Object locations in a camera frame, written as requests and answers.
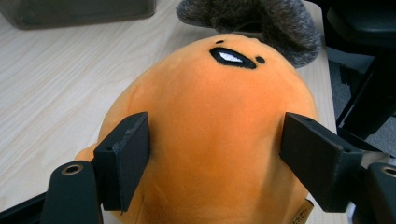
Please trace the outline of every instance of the tag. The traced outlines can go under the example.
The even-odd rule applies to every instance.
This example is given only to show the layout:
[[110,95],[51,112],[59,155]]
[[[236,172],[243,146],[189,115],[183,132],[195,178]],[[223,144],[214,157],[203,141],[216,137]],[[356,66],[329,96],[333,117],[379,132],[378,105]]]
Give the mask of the tag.
[[291,220],[291,224],[304,224],[308,220],[312,209],[314,209],[314,205],[311,203],[311,201],[305,199],[303,205],[301,205],[300,209]]

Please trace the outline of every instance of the plush toy eye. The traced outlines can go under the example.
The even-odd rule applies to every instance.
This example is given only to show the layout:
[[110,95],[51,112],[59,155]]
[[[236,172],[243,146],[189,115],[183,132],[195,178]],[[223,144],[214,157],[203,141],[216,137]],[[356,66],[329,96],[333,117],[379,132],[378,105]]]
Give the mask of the plush toy eye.
[[258,62],[258,63],[265,63],[265,60],[264,60],[263,57],[257,56],[257,57],[256,57],[256,62]]
[[235,66],[235,67],[243,67],[249,69],[255,69],[256,64],[251,61],[245,55],[238,53],[232,49],[226,48],[213,48],[210,50],[212,57],[223,65]]

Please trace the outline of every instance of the white table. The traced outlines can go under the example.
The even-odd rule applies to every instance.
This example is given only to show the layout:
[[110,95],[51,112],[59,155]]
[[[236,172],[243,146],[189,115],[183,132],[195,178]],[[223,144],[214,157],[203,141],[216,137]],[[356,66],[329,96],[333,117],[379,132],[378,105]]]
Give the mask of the white table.
[[[0,16],[0,211],[47,190],[51,172],[96,142],[119,94],[176,49],[216,35],[180,22],[178,1],[158,0],[149,19],[21,31]],[[306,3],[320,30],[319,7]],[[325,47],[299,69],[335,132]],[[114,222],[106,215],[107,223]],[[347,223],[318,206],[309,223]]]

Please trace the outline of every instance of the bolt hole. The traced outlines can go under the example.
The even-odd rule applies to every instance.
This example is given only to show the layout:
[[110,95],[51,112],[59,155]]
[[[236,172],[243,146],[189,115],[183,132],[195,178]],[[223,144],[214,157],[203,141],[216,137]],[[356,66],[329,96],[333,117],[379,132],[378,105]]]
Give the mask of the bolt hole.
[[65,167],[62,170],[63,175],[75,175],[79,173],[82,170],[83,166],[80,164],[73,164]]
[[382,172],[384,172],[386,175],[391,175],[393,177],[396,177],[396,169],[394,169],[394,168],[383,167]]

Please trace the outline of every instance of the gray container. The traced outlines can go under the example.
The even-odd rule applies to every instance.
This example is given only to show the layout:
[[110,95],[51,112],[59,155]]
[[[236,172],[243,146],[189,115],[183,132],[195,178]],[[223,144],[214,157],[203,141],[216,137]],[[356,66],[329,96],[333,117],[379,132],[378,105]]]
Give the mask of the gray container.
[[19,29],[44,29],[144,19],[156,0],[0,0],[0,12]]

